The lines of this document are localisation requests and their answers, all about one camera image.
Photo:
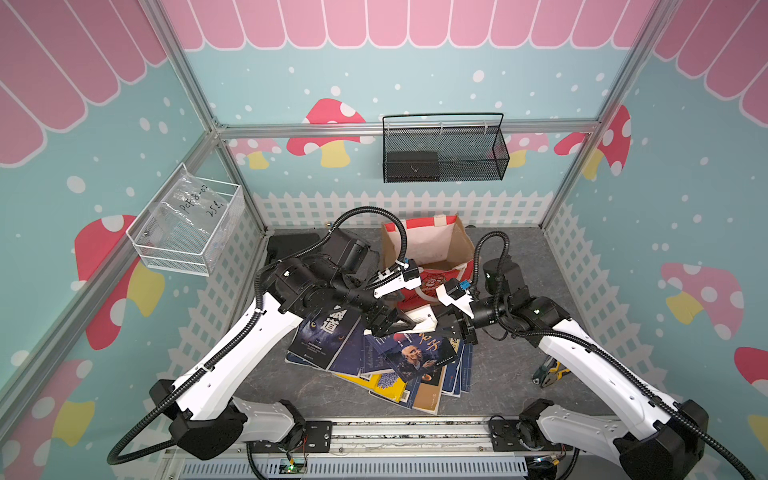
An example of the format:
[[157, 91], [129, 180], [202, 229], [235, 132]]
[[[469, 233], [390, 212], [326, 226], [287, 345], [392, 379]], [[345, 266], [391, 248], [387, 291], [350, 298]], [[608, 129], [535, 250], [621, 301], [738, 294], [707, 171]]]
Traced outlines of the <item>black wolf cover book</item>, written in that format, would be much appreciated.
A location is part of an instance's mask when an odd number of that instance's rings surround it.
[[288, 352], [330, 372], [331, 363], [358, 325], [364, 323], [352, 307], [321, 311], [300, 325]]

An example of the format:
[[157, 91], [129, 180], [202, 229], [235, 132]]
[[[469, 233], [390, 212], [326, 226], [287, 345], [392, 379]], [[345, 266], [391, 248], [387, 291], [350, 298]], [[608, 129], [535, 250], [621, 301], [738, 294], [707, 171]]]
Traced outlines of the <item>red canvas tote bag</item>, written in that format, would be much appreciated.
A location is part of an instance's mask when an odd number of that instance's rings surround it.
[[419, 267], [421, 285], [413, 290], [403, 288], [403, 311], [437, 304], [436, 290], [450, 279], [470, 280], [474, 267], [475, 247], [457, 215], [437, 215], [405, 221], [406, 258]]

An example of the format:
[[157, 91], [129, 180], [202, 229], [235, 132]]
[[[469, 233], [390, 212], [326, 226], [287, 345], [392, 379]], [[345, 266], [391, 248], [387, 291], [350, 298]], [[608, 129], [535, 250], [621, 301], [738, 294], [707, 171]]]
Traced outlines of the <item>dark blue barcode book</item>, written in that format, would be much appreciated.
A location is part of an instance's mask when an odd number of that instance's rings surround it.
[[357, 376], [364, 366], [366, 345], [365, 326], [358, 325], [331, 363], [329, 371], [334, 374]]

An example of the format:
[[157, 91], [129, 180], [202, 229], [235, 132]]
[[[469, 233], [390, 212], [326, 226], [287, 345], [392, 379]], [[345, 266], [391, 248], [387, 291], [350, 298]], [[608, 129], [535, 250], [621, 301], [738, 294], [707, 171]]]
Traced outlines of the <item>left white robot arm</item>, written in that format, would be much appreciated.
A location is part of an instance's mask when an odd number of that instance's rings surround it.
[[[322, 252], [343, 223], [362, 214], [390, 220], [400, 237], [393, 264], [361, 283], [345, 272], [348, 259]], [[235, 326], [194, 368], [175, 381], [159, 380], [151, 388], [154, 408], [132, 427], [107, 456], [116, 466], [171, 447], [209, 460], [237, 441], [279, 442], [302, 422], [288, 402], [238, 406], [235, 392], [246, 376], [291, 330], [313, 316], [357, 311], [375, 336], [405, 332], [415, 322], [384, 296], [413, 289], [421, 279], [407, 259], [407, 229], [393, 213], [363, 206], [343, 213], [326, 235], [311, 246], [265, 265], [254, 278], [254, 298]]]

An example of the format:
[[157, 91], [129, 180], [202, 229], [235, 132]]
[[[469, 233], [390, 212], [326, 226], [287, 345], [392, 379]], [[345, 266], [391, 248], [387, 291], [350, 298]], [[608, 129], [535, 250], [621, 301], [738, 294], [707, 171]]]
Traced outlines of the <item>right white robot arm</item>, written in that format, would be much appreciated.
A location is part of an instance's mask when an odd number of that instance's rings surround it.
[[708, 434], [709, 416], [698, 403], [677, 402], [654, 388], [598, 346], [555, 301], [531, 295], [508, 253], [491, 263], [474, 263], [470, 279], [450, 279], [436, 295], [440, 334], [476, 343], [478, 331], [498, 325], [563, 364], [616, 416], [601, 420], [536, 400], [518, 416], [518, 438], [525, 447], [569, 445], [613, 462], [631, 479], [684, 479], [711, 449], [742, 478], [753, 478]]

